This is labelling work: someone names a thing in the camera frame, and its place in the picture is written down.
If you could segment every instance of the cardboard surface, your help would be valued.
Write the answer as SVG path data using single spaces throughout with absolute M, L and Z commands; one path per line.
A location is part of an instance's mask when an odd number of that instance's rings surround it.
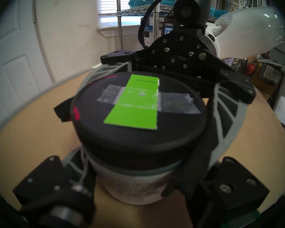
M 44 159 L 63 159 L 80 145 L 71 122 L 61 123 L 53 108 L 70 98 L 88 73 L 44 94 L 22 110 L 0 132 L 0 194 L 15 208 L 12 189 Z M 264 211 L 285 194 L 285 131 L 259 92 L 248 106 L 244 124 L 224 156 L 242 163 L 270 189 L 258 209 Z M 96 213 L 91 227 L 192 228 L 179 191 L 145 206 L 122 203 L 97 180 Z

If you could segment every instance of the black cable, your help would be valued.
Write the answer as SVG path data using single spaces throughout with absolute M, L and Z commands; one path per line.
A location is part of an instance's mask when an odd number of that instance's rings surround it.
M 143 31 L 145 29 L 145 26 L 146 26 L 146 23 L 147 23 L 147 19 L 149 18 L 151 12 L 155 9 L 155 7 L 157 6 L 158 3 L 160 3 L 162 0 L 155 0 L 151 5 L 150 7 L 147 9 L 147 12 L 145 13 L 141 23 L 140 23 L 140 26 L 139 26 L 139 29 L 138 29 L 138 41 L 139 43 L 143 46 L 143 48 L 148 48 L 148 46 L 145 45 L 145 40 L 143 38 Z

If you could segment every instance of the white wall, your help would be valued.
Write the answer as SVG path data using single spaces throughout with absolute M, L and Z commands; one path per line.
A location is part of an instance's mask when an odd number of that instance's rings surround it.
M 40 39 L 55 81 L 100 63 L 119 49 L 118 37 L 99 33 L 96 0 L 35 0 Z M 137 35 L 123 36 L 125 50 L 140 47 Z

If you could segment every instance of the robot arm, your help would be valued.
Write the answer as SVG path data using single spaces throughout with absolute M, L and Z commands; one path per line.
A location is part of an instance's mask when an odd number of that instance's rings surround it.
M 222 15 L 208 24 L 215 37 L 217 57 L 239 58 L 262 54 L 285 42 L 285 19 L 275 7 L 253 7 Z

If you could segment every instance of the black metal bracket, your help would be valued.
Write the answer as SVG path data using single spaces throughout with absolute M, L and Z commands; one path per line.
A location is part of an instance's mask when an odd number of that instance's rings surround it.
M 196 187 L 187 209 L 194 227 L 219 227 L 256 210 L 268 193 L 238 161 L 224 157 Z

